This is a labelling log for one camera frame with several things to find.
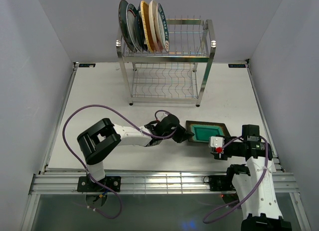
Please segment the stainless steel two-tier dish rack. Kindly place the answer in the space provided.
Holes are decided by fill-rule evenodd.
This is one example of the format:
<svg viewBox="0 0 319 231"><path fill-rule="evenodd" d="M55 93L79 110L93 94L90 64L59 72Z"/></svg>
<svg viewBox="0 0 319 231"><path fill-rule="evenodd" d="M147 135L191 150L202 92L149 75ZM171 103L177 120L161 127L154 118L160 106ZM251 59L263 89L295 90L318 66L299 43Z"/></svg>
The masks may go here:
<svg viewBox="0 0 319 231"><path fill-rule="evenodd" d="M131 52L119 31L116 52L129 105L201 105L216 53L213 21L168 19L168 52Z"/></svg>

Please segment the dark blue leaf-shaped dish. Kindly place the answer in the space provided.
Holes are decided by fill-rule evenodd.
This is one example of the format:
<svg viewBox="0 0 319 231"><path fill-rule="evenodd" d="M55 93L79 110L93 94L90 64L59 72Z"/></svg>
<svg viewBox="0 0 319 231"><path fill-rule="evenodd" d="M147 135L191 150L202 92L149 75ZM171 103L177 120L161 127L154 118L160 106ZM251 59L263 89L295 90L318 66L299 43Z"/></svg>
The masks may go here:
<svg viewBox="0 0 319 231"><path fill-rule="evenodd" d="M145 33L144 33L144 27L143 27L143 21L142 21L141 15L142 15L141 9L139 8L138 14L135 17L135 24L134 24L135 34L136 34L138 44L140 46L140 50L147 51L148 46L147 46L146 39L145 39Z"/></svg>

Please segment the square bamboo-pattern tray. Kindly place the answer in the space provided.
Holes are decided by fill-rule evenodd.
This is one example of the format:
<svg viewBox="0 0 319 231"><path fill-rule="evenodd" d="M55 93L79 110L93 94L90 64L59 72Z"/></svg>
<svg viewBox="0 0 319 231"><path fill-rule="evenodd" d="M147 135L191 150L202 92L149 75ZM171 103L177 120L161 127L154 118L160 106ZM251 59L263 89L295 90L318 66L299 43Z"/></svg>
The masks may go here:
<svg viewBox="0 0 319 231"><path fill-rule="evenodd" d="M145 35L145 41L150 53L155 52L155 45L152 38L151 26L150 26L150 15L149 15L149 4L142 0L140 2L140 11Z"/></svg>

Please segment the large dark teal round plate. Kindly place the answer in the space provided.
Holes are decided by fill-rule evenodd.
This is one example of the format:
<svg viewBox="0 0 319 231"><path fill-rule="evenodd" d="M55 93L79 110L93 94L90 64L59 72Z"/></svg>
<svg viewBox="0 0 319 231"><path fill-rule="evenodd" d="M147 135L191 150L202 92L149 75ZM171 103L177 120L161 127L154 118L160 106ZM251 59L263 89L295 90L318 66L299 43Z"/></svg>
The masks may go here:
<svg viewBox="0 0 319 231"><path fill-rule="evenodd" d="M126 45L128 46L131 52L135 52L136 51L135 47L128 33L127 14L126 14L127 6L128 6L128 2L126 0L120 1L119 8L118 8L119 26L120 26L120 30Z"/></svg>

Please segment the dark square plate gold rim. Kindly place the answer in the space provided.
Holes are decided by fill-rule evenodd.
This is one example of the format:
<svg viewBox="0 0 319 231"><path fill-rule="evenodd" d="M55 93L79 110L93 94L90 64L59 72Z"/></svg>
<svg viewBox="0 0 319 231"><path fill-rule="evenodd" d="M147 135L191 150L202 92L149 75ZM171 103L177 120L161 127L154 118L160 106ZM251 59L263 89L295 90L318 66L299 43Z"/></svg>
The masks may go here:
<svg viewBox="0 0 319 231"><path fill-rule="evenodd" d="M186 130L187 131L191 131L191 126L195 125L195 124L199 124L199 125L217 125L219 127L222 128L224 135L221 136L230 136L230 133L226 127L226 125L224 123L218 123L218 122L204 122L204 121L191 121L191 120L187 120L186 121Z"/></svg>

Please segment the green square dish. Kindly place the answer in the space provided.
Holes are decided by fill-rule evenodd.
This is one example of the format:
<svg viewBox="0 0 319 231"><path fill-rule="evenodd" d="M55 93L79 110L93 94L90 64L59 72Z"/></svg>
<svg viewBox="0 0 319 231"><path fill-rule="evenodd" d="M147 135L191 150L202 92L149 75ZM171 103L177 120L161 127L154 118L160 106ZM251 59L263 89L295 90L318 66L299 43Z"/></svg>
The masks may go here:
<svg viewBox="0 0 319 231"><path fill-rule="evenodd" d="M208 143L211 136L224 135L221 127L217 125L199 125L191 126L191 132L194 136L189 140L195 143Z"/></svg>

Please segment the white plate navy lettered rim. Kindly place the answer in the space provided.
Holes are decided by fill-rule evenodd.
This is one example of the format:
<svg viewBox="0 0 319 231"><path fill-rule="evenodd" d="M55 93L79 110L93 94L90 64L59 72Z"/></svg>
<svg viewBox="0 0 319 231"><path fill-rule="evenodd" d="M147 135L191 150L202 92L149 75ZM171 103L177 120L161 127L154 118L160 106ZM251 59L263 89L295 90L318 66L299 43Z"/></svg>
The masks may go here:
<svg viewBox="0 0 319 231"><path fill-rule="evenodd" d="M163 7L160 3L156 7L156 30L158 40L165 50L169 52L169 31Z"/></svg>

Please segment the aluminium front rail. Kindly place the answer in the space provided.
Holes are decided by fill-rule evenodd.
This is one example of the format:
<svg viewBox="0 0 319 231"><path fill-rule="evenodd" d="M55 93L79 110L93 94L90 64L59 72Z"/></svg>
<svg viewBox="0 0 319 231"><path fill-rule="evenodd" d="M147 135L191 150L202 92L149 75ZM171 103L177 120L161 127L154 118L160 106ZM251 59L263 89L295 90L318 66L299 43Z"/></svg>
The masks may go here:
<svg viewBox="0 0 319 231"><path fill-rule="evenodd" d="M84 175L83 172L34 175L29 194L79 194L78 182ZM210 191L208 178L202 173L122 172L108 175L121 177L121 195L235 193L234 191Z"/></svg>

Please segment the pink cream floral round plate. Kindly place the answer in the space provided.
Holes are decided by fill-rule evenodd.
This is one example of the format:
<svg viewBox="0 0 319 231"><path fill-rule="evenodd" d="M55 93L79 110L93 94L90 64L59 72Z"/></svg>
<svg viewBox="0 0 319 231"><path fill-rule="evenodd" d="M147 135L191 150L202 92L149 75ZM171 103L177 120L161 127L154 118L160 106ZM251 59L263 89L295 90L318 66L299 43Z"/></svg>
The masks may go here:
<svg viewBox="0 0 319 231"><path fill-rule="evenodd" d="M157 2L155 0L151 0L149 3L149 22L150 22L150 29L152 35L152 42L154 44L154 51L162 52L162 46L157 38L156 27L155 27L155 14L157 11Z"/></svg>

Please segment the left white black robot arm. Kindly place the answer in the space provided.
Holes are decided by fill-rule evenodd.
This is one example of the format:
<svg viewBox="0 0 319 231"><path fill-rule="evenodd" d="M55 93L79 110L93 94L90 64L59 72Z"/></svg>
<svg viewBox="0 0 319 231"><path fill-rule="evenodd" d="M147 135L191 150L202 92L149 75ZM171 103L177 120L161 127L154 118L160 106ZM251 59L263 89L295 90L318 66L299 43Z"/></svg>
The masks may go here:
<svg viewBox="0 0 319 231"><path fill-rule="evenodd" d="M100 191L106 185L103 160L117 146L152 147L167 138L182 143L193 136L193 132L180 125L176 116L167 114L137 128L117 125L104 118L82 132L77 141L85 158L88 184Z"/></svg>

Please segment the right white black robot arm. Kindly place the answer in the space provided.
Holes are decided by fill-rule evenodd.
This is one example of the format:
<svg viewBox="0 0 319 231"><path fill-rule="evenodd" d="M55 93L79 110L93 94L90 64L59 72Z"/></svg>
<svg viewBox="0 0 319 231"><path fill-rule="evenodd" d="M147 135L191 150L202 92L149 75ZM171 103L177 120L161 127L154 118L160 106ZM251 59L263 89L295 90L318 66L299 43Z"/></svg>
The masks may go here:
<svg viewBox="0 0 319 231"><path fill-rule="evenodd" d="M211 136L211 154L217 160L233 156L245 158L245 164L232 164L225 175L208 176L211 191L235 191L227 213L214 219L219 221L238 208L243 213L243 231L290 231L292 225L284 220L279 208L272 174L276 171L272 148L260 135L259 126L245 124L238 137Z"/></svg>

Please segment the white plate green red rim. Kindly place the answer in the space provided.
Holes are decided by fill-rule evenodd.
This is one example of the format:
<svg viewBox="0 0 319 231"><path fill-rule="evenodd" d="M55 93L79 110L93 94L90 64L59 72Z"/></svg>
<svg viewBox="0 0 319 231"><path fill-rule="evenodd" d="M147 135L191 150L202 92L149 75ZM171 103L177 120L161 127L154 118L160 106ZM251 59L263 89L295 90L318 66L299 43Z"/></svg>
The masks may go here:
<svg viewBox="0 0 319 231"><path fill-rule="evenodd" d="M129 33L131 42L134 46L134 50L140 51L141 46L139 45L139 42L136 36L136 31L135 31L135 20L137 18L138 18L137 9L135 8L133 4L129 3L126 8L126 20L127 20L128 33Z"/></svg>

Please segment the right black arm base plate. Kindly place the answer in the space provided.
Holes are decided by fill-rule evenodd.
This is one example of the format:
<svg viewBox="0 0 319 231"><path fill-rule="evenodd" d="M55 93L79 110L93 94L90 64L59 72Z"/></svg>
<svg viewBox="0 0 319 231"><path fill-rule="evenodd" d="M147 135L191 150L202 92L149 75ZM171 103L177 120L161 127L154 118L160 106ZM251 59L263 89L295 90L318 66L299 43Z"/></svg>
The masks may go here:
<svg viewBox="0 0 319 231"><path fill-rule="evenodd" d="M207 183L210 191L235 191L230 177L226 175L210 175Z"/></svg>

